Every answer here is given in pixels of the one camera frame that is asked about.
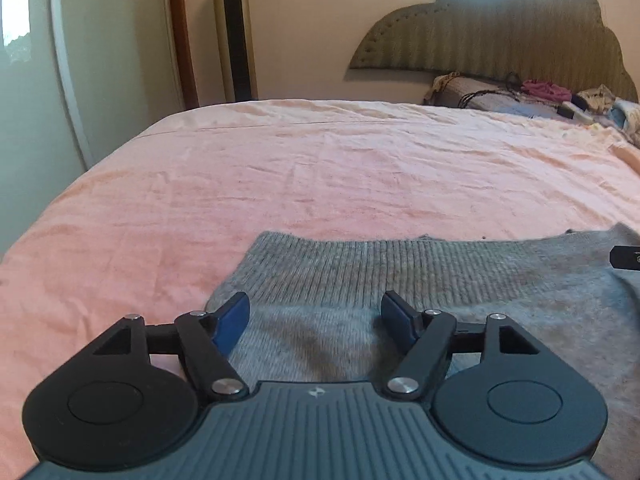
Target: bed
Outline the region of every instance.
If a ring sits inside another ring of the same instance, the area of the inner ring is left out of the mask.
[[[201,308],[260,232],[500,240],[617,222],[640,230],[640,152],[613,130],[297,100],[165,118],[75,181],[4,256],[0,478],[35,461],[20,409],[44,376],[126,313],[153,324]],[[603,443],[596,462],[637,478],[637,437]]]

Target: gray sweater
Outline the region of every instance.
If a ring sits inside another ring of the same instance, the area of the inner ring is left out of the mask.
[[[611,269],[614,245],[640,237],[621,224],[517,242],[318,242],[265,232],[207,310],[238,290],[249,295],[251,321],[230,360],[250,385],[384,378],[400,359],[378,319],[386,290],[464,321],[503,312],[601,391],[609,424],[594,460],[615,479],[637,480],[640,272]],[[455,356],[449,373],[477,362]]]

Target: gold tower fan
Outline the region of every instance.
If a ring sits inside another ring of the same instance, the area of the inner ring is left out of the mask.
[[[258,98],[248,0],[213,0],[227,102]]]

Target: wooden door frame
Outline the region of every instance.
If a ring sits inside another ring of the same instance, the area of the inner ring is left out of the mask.
[[[191,62],[191,47],[189,44],[189,31],[187,28],[187,11],[184,0],[169,0],[171,14],[172,33],[175,45],[175,60],[180,76],[180,88],[184,106],[192,110],[200,106],[196,79],[193,75],[193,63]]]

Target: pile of clothes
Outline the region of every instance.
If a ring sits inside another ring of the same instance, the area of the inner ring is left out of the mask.
[[[584,124],[615,126],[628,142],[640,148],[640,105],[619,99],[606,86],[583,90],[577,94],[550,81],[530,79],[521,90],[530,95],[560,104],[558,113]]]

